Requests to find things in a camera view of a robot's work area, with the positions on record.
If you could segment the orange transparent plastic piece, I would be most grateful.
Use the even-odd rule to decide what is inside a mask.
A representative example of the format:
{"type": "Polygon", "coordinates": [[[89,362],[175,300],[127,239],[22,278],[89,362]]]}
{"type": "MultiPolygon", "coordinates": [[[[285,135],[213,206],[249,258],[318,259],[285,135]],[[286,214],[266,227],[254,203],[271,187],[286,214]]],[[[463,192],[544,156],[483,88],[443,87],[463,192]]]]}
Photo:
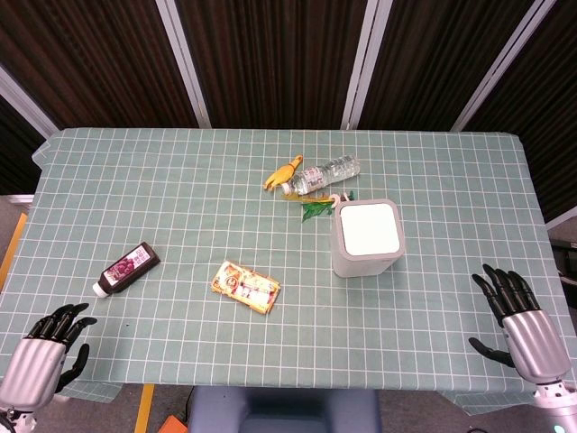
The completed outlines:
{"type": "Polygon", "coordinates": [[[299,196],[296,193],[291,194],[282,194],[281,197],[288,201],[297,201],[300,203],[333,203],[334,200],[332,197],[322,194],[320,196],[315,195],[303,195],[299,196]]]}

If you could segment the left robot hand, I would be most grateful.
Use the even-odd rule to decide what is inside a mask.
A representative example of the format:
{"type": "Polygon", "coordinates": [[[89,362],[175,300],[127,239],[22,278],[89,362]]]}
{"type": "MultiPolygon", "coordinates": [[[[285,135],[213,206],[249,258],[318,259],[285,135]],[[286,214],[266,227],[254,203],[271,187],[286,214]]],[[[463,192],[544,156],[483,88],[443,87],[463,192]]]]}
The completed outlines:
{"type": "Polygon", "coordinates": [[[82,331],[96,318],[78,318],[88,304],[67,304],[37,321],[19,342],[0,382],[0,409],[34,412],[77,379],[87,365],[89,345],[78,349],[68,369],[64,363],[82,331]]]}

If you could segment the green plastic leaf sprig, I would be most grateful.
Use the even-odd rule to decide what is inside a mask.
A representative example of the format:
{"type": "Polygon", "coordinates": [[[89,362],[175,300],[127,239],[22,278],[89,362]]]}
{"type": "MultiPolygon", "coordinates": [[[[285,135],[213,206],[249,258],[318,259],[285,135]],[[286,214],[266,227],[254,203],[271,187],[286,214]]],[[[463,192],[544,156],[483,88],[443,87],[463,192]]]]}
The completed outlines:
{"type": "MultiPolygon", "coordinates": [[[[355,200],[355,193],[351,190],[348,193],[343,193],[350,197],[350,201],[355,200]]],[[[323,214],[331,215],[334,209],[331,208],[332,203],[301,203],[303,209],[302,221],[305,222],[313,217],[318,217],[323,214]]]]}

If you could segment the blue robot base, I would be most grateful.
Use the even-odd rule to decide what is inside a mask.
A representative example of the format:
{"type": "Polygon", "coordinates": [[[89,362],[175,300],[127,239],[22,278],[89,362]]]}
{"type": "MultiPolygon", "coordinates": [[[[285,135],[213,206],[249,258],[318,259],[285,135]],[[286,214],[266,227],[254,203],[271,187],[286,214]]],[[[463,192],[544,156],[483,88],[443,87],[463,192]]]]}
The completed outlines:
{"type": "Polygon", "coordinates": [[[188,433],[381,433],[375,390],[197,386],[188,433]]]}

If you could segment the orange snack packet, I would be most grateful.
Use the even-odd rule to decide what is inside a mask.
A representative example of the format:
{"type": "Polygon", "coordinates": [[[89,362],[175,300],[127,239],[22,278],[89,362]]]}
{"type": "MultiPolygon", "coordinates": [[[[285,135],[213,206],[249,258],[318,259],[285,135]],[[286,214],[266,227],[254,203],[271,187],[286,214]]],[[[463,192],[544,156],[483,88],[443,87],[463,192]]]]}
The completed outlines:
{"type": "Polygon", "coordinates": [[[225,261],[211,281],[211,290],[265,315],[279,296],[280,283],[237,263],[225,261]]]}

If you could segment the dark purple juice bottle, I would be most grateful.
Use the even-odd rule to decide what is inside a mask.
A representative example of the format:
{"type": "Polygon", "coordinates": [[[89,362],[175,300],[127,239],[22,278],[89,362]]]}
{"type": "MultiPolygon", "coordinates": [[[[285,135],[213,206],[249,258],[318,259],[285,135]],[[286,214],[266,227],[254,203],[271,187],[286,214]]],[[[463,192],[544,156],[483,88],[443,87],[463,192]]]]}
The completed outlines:
{"type": "Polygon", "coordinates": [[[101,272],[92,286],[93,292],[98,298],[122,292],[159,263],[160,257],[146,242],[142,242],[101,272]]]}

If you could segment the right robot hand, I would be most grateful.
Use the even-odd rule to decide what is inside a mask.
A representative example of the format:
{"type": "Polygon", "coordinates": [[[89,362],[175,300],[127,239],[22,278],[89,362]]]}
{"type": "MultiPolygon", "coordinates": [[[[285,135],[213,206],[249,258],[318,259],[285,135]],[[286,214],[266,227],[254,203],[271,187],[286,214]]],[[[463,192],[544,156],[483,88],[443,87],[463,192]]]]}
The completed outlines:
{"type": "Polygon", "coordinates": [[[514,271],[505,272],[488,264],[487,277],[472,275],[488,301],[508,349],[492,349],[478,338],[469,343],[481,356],[513,368],[535,385],[560,382],[571,370],[567,350],[549,315],[540,307],[527,281],[514,271]]]}

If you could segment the clear plastic water bottle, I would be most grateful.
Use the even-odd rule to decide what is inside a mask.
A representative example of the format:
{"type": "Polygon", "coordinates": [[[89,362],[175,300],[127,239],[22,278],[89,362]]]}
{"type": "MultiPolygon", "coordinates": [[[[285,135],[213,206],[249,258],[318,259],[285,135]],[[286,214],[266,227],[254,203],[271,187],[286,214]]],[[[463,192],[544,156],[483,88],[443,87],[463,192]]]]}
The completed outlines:
{"type": "Polygon", "coordinates": [[[358,159],[353,155],[345,155],[324,165],[307,167],[280,186],[286,196],[305,196],[331,184],[348,180],[358,175],[360,170],[358,159]]]}

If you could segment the green checked tablecloth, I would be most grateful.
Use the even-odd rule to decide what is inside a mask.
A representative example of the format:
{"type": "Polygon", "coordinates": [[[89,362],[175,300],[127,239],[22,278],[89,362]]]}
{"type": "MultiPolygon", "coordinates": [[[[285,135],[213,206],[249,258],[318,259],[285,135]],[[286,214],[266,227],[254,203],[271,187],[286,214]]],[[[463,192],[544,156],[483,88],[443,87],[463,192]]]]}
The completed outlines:
{"type": "Polygon", "coordinates": [[[472,281],[488,264],[522,275],[572,362],[577,336],[519,139],[499,133],[67,129],[41,168],[0,293],[0,380],[32,326],[67,304],[97,322],[70,397],[111,401],[124,383],[436,391],[472,414],[523,404],[532,384],[477,354],[506,342],[472,281]],[[332,269],[330,216],[263,187],[354,155],[334,185],[398,207],[405,254],[377,276],[332,269]],[[146,242],[160,263],[98,298],[100,274],[146,242]],[[211,290],[230,261],[280,283],[268,314],[211,290]]]}

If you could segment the yellow rubber chicken toy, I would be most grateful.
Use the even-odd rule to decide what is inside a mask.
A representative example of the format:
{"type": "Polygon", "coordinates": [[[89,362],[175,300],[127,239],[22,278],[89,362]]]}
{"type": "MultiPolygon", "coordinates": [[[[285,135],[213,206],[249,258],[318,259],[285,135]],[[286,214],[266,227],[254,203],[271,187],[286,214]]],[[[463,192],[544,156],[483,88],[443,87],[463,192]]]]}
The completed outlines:
{"type": "Polygon", "coordinates": [[[298,154],[290,163],[279,167],[264,182],[265,190],[273,190],[277,186],[288,182],[295,174],[298,166],[303,161],[303,155],[298,154]]]}

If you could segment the white square container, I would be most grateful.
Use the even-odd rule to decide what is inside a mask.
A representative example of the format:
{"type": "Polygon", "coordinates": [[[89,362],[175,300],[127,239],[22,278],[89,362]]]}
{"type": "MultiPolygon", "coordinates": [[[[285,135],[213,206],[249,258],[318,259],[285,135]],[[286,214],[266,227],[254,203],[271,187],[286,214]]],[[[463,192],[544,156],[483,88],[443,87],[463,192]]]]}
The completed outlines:
{"type": "Polygon", "coordinates": [[[398,207],[391,200],[343,201],[334,207],[331,259],[337,276],[382,274],[405,252],[398,207]]]}

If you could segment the orange box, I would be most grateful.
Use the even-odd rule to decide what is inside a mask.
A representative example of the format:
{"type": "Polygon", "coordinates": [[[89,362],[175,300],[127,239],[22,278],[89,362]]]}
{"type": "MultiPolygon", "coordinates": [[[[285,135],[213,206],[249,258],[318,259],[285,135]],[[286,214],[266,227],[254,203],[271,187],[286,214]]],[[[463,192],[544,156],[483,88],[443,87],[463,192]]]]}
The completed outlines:
{"type": "Polygon", "coordinates": [[[176,416],[169,415],[161,425],[158,433],[188,433],[188,427],[176,416]]]}

